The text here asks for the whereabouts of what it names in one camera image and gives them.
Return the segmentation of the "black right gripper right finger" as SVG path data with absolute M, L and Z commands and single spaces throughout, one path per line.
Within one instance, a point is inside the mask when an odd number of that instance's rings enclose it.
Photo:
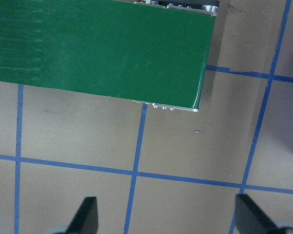
M 273 234 L 279 229 L 247 194 L 235 196 L 234 214 L 240 234 Z

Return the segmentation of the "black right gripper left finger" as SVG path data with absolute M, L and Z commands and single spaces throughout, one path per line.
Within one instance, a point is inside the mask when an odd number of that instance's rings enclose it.
M 67 234 L 96 234 L 98 231 L 97 198 L 86 197 L 66 229 Z

